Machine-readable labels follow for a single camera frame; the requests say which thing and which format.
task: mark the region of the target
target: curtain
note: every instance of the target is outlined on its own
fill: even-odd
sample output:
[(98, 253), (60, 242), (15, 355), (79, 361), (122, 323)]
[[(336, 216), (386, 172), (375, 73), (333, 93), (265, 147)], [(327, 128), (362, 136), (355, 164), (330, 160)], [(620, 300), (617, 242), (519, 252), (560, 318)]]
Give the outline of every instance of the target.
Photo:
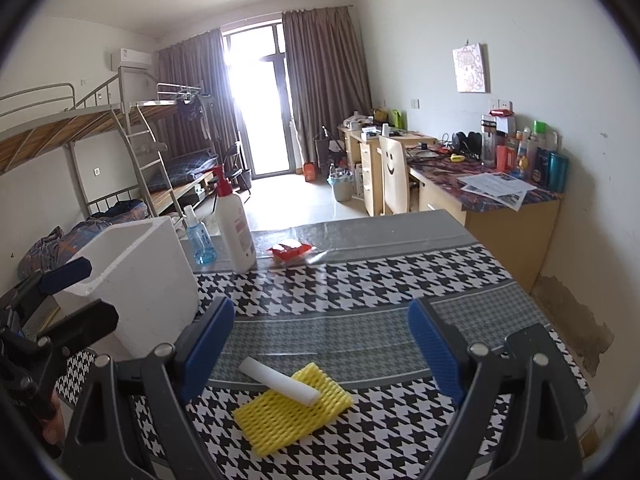
[(282, 25), (300, 150), (316, 162), (322, 126), (331, 131), (354, 110), (371, 110), (364, 53), (347, 7), (285, 12)]
[[(222, 33), (216, 28), (158, 52), (158, 69), (163, 83), (204, 85), (200, 101), (213, 147), (220, 156), (238, 140), (238, 127), (231, 84), (226, 69)], [(174, 114), (160, 128), (162, 142), (172, 158), (211, 147), (200, 121), (188, 121)]]

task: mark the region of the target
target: orange container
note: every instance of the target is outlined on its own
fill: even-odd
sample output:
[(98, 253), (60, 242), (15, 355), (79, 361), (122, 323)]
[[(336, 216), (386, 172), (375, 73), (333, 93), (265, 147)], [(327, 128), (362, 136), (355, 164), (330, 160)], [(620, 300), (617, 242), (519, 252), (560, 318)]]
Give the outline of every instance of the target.
[(506, 146), (496, 146), (495, 149), (495, 169), (498, 173), (507, 171), (507, 152)]
[(305, 176), (306, 182), (314, 182), (316, 180), (316, 167), (312, 162), (308, 162), (302, 166), (302, 173)]

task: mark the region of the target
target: metal ladder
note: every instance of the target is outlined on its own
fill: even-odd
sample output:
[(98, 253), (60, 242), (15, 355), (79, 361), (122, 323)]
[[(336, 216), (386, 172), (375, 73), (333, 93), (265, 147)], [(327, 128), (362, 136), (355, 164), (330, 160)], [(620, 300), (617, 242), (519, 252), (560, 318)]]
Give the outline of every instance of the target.
[[(116, 124), (116, 127), (120, 133), (120, 137), (122, 137), (122, 140), (124, 140), (125, 146), (127, 147), (127, 151), (129, 152), (129, 156), (133, 163), (134, 171), (136, 173), (136, 179), (138, 180), (138, 187), (140, 188), (143, 199), (145, 200), (149, 210), (151, 211), (151, 215), (156, 217), (159, 216), (154, 206), (153, 200), (151, 199), (151, 193), (149, 193), (149, 189), (146, 186), (146, 180), (145, 180), (144, 174), (142, 173), (143, 171), (148, 170), (149, 168), (159, 165), (162, 179), (164, 180), (164, 184), (169, 190), (171, 200), (174, 203), (175, 211), (178, 213), (178, 216), (172, 219), (172, 223), (175, 226), (179, 222), (182, 222), (184, 227), (186, 228), (186, 218), (184, 216), (184, 212), (182, 211), (182, 207), (180, 206), (180, 203), (178, 202), (178, 199), (174, 193), (174, 188), (171, 185), (171, 181), (169, 180), (169, 175), (166, 172), (164, 161), (162, 160), (162, 156), (160, 154), (160, 152), (163, 152), (167, 149), (167, 146), (165, 143), (158, 142), (156, 140), (156, 136), (154, 135), (153, 130), (151, 129), (151, 126), (147, 122), (144, 114), (142, 113), (142, 110), (140, 110), (140, 106), (136, 104), (135, 108), (136, 108), (136, 112), (140, 117), (141, 123), (145, 127), (145, 130), (142, 130), (140, 132), (136, 132), (136, 133), (131, 132), (131, 120), (129, 117), (129, 110), (130, 110), (129, 107), (126, 107), (126, 109), (122, 110), (125, 117), (124, 128), (122, 127), (122, 124), (118, 120), (113, 110), (111, 110), (111, 117), (113, 118), (113, 121)], [(150, 138), (150, 142), (146, 142), (141, 149), (136, 150), (133, 148), (133, 145), (130, 140), (133, 137), (142, 136), (142, 135), (148, 135)], [(158, 158), (144, 164), (143, 166), (140, 166), (140, 162), (138, 160), (139, 156), (152, 155), (154, 153), (158, 156)]]

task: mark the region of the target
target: white wall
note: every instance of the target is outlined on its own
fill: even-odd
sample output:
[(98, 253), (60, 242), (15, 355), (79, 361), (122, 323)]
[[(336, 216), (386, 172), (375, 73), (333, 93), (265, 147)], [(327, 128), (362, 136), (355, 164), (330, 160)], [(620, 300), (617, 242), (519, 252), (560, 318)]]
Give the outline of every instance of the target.
[[(409, 127), (478, 130), (495, 97), (513, 101), (520, 127), (540, 119), (562, 135), (572, 162), (542, 272), (556, 290), (543, 296), (569, 332), (586, 323), (586, 342), (611, 330), (589, 366), (600, 429), (611, 424), (640, 379), (640, 70), (621, 33), (597, 0), (358, 0), (358, 12), (374, 103), (420, 99)], [(488, 47), (491, 96), (456, 91), (451, 51), (466, 40)]]
[(354, 3), (355, 0), (268, 0), (259, 4), (230, 10), (229, 12), (214, 14), (206, 20), (188, 23), (187, 25), (178, 27), (171, 34), (162, 38), (158, 42), (156, 49), (160, 50), (178, 43), (179, 41), (196, 36), (197, 34), (207, 32), (213, 28), (221, 27), (224, 32), (225, 30), (231, 30), (232, 28), (239, 28), (245, 25), (252, 25), (254, 23), (272, 20), (274, 19), (272, 14), (275, 14), (275, 18), (277, 18), (281, 12), (286, 10), (339, 7), (353, 5)]
[[(152, 52), (155, 41), (97, 23), (37, 15), (2, 67), (0, 95), (71, 82), (81, 98), (114, 75), (108, 54), (121, 47)], [(85, 86), (80, 85), (81, 79), (86, 79)], [(127, 99), (142, 98), (141, 92), (146, 89), (139, 78), (133, 75), (126, 81)], [(34, 100), (52, 96), (50, 93)], [(117, 86), (112, 96), (115, 101), (119, 99)], [(59, 102), (27, 110), (17, 118), (9, 116), (0, 123), (0, 131), (69, 106), (70, 102)], [(136, 183), (129, 156), (116, 132), (79, 141), (76, 153), (89, 199)], [(100, 176), (94, 175), (94, 168), (100, 168)], [(64, 151), (55, 150), (0, 176), (0, 201), (0, 290), (5, 290), (15, 283), (18, 261), (38, 238), (57, 225), (67, 231), (82, 218)]]

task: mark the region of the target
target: wooden chair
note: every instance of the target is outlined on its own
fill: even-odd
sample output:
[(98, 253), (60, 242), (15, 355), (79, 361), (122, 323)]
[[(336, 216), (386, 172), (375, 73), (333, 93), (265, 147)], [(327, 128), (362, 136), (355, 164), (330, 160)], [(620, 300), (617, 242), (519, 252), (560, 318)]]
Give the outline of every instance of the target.
[(380, 150), (385, 209), (395, 214), (408, 213), (412, 200), (404, 146), (393, 138), (380, 137)]

